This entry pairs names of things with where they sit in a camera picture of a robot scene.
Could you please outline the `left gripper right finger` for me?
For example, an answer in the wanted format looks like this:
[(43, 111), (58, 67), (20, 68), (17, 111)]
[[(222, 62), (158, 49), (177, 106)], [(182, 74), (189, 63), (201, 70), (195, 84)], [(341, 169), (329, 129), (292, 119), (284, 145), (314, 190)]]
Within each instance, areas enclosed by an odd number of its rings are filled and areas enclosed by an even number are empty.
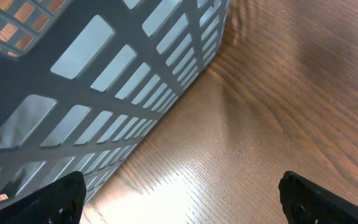
[(278, 189), (289, 224), (358, 224), (358, 206), (293, 171), (286, 171)]

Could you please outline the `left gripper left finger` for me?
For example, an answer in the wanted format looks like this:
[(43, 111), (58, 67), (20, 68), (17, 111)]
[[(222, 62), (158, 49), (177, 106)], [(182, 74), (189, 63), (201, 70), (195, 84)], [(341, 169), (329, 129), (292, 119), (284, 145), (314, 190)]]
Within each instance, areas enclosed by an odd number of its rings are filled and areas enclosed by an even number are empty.
[(0, 210), (0, 224), (79, 224), (86, 197), (83, 174), (74, 171)]

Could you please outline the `grey plastic mesh basket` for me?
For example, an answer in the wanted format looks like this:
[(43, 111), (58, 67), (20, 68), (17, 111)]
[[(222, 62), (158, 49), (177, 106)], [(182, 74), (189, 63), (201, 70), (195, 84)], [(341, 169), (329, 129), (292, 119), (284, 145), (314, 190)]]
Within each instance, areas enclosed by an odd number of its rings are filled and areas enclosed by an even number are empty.
[(88, 202), (218, 51), (230, 2), (0, 1), (0, 210)]

